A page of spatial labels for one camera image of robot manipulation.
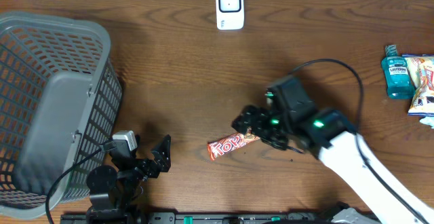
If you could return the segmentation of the large yellow snack bag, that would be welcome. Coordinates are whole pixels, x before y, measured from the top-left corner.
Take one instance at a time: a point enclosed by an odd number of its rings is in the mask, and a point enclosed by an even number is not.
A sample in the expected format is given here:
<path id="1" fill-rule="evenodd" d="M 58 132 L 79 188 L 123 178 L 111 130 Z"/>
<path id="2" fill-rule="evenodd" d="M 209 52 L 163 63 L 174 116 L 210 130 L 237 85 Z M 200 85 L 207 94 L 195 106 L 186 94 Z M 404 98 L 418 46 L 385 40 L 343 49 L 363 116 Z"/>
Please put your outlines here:
<path id="1" fill-rule="evenodd" d="M 408 115 L 433 117 L 433 55 L 403 55 L 416 88 Z"/>

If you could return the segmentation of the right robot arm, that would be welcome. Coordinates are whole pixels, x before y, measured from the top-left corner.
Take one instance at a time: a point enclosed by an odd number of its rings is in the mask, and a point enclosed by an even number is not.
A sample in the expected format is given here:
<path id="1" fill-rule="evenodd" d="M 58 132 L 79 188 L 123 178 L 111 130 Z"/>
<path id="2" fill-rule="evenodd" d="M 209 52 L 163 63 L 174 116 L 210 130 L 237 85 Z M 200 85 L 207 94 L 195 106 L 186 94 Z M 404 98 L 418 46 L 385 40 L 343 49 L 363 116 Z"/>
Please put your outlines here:
<path id="1" fill-rule="evenodd" d="M 376 158 L 355 126 L 335 109 L 319 110 L 301 82 L 288 75 L 267 88 L 269 107 L 246 106 L 232 127 L 289 149 L 294 139 L 335 172 L 381 223 L 432 223 L 433 208 L 411 193 Z"/>

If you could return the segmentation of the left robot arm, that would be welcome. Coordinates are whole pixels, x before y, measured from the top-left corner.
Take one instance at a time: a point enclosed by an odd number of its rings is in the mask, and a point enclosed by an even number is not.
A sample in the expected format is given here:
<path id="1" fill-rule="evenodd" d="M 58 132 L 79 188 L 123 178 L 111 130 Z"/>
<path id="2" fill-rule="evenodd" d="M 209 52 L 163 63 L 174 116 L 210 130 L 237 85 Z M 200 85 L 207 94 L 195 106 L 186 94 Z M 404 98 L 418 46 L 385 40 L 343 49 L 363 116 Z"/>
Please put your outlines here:
<path id="1" fill-rule="evenodd" d="M 171 167 L 171 136 L 152 150 L 153 158 L 136 156 L 140 137 L 132 131 L 120 131 L 102 145 L 112 158 L 112 166 L 101 165 L 87 176 L 92 206 L 85 214 L 86 223 L 147 223 L 147 216 L 133 201 L 142 182 L 156 179 Z"/>

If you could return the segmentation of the blue mouthwash bottle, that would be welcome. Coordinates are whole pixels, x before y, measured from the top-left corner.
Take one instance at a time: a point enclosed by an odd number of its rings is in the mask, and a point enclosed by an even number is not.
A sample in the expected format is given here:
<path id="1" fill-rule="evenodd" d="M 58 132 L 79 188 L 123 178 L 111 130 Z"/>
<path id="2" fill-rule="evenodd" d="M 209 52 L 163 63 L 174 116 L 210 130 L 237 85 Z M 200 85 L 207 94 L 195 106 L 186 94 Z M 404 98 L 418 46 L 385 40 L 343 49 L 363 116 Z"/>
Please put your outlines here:
<path id="1" fill-rule="evenodd" d="M 411 99 L 414 95 L 414 86 L 408 72 L 405 58 L 401 57 L 396 45 L 385 47 L 385 57 L 381 61 L 387 83 L 387 95 L 392 99 Z"/>

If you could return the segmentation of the orange brown snack bar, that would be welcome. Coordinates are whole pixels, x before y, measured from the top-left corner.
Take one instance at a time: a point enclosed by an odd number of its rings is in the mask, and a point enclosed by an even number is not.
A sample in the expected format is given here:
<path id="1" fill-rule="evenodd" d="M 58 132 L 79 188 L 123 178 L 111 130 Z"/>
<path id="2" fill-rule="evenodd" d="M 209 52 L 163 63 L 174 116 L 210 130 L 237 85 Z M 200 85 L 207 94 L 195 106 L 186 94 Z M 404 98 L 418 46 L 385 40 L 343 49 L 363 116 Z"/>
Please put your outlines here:
<path id="1" fill-rule="evenodd" d="M 251 133 L 242 134 L 236 132 L 217 141 L 207 144 L 207 150 L 212 161 L 217 157 L 226 155 L 236 149 L 240 149 L 251 142 L 258 141 L 260 138 Z"/>

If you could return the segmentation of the light teal snack packet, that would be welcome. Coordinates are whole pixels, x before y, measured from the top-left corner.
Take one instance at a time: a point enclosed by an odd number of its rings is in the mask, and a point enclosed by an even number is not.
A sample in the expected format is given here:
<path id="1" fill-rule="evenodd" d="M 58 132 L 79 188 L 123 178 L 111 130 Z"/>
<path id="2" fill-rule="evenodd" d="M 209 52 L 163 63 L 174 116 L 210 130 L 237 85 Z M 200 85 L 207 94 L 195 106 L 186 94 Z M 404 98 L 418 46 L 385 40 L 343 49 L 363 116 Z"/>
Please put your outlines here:
<path id="1" fill-rule="evenodd" d="M 434 117 L 424 117 L 419 122 L 434 129 Z"/>

